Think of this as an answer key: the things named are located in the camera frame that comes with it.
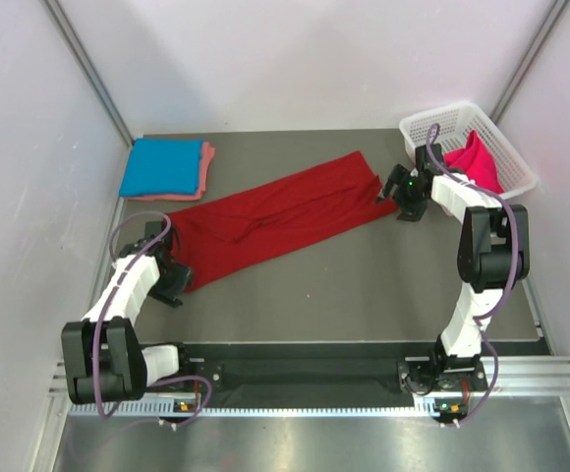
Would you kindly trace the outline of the red t-shirt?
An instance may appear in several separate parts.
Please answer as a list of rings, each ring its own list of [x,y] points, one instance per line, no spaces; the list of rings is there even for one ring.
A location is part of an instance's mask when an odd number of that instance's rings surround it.
[[[241,269],[304,249],[397,211],[379,202],[364,156],[345,156],[216,201],[170,213],[171,255],[198,290]]]

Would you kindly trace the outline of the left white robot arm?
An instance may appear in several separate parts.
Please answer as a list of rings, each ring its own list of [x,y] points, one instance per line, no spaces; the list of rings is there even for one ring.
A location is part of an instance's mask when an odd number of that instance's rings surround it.
[[[143,347],[135,331],[147,299],[172,308],[182,305],[193,270],[172,258],[179,245],[169,216],[148,222],[144,236],[113,257],[114,272],[97,302],[79,321],[63,327],[66,383],[74,404],[92,405],[99,416],[108,417],[160,380],[176,390],[191,383],[194,368],[182,359],[181,347]]]

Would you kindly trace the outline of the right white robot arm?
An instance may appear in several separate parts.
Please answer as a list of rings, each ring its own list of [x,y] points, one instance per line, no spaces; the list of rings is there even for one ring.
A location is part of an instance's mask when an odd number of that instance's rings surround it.
[[[401,386],[427,395],[472,381],[480,373],[493,310],[529,273],[528,212],[446,166],[438,144],[418,147],[413,169],[401,164],[392,169],[376,199],[387,200],[398,206],[402,221],[420,221],[436,203],[462,225],[456,259],[462,286],[454,313],[426,361],[400,363]]]

